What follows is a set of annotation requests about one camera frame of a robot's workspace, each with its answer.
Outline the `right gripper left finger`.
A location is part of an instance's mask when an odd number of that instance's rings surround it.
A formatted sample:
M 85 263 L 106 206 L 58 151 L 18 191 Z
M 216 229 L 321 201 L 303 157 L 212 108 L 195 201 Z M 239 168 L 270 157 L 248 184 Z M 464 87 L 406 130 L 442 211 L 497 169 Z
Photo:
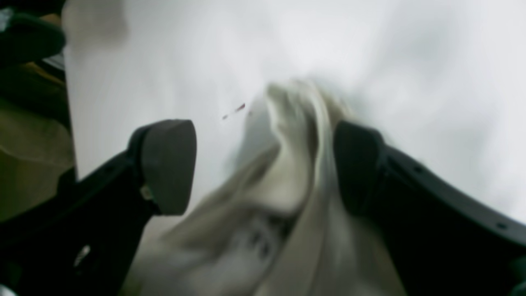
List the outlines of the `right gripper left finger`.
M 186 212 L 196 152 L 191 120 L 143 126 L 89 176 L 2 222 L 1 291 L 116 296 L 150 219 Z

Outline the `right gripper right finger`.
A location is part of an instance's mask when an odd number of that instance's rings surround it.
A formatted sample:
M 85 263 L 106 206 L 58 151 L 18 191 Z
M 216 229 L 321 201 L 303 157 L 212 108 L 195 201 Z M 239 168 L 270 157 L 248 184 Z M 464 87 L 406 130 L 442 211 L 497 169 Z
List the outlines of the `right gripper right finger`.
M 379 230 L 410 296 L 524 296 L 524 224 L 452 187 L 375 129 L 342 120 L 334 153 L 347 212 Z

